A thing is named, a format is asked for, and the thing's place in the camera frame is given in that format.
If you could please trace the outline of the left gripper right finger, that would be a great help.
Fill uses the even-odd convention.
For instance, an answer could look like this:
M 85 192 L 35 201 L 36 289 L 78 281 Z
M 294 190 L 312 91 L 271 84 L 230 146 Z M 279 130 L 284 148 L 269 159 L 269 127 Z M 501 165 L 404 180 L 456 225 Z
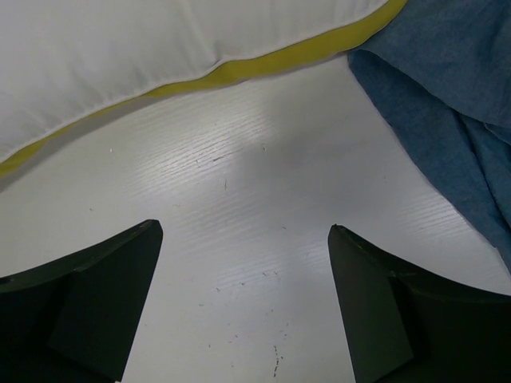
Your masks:
M 328 249 L 356 381 L 509 381 L 509 296 L 432 273 L 342 226 Z

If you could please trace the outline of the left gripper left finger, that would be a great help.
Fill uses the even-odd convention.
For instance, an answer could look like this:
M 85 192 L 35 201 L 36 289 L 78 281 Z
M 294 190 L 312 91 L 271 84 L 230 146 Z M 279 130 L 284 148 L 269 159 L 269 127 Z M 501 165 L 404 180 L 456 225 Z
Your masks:
M 145 220 L 1 279 L 3 382 L 121 381 L 162 245 Z

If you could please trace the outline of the blue pillowcase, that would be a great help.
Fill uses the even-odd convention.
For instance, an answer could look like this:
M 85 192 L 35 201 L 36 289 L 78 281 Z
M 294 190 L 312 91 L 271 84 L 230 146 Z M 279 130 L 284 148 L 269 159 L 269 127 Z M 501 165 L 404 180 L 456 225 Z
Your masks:
M 510 4 L 409 1 L 351 72 L 427 180 L 510 260 Z

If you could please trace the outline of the white pillow with yellow edge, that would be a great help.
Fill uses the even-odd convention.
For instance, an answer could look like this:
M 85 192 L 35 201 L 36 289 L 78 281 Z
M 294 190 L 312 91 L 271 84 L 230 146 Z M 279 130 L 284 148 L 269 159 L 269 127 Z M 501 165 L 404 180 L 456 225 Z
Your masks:
M 310 65 L 386 27 L 402 1 L 4 1 L 1 173 L 138 97 Z

